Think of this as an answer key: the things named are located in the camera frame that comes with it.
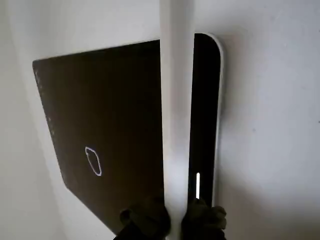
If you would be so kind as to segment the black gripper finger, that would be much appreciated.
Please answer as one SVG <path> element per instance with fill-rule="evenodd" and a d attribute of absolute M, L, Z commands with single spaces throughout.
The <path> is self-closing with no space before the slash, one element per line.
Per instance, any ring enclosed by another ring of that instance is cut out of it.
<path fill-rule="evenodd" d="M 208 206 L 196 198 L 188 205 L 181 223 L 183 240 L 225 240 L 226 211 L 221 206 Z"/>
<path fill-rule="evenodd" d="M 147 198 L 120 213 L 123 229 L 117 240 L 164 240 L 171 229 L 171 219 L 163 196 Z"/>

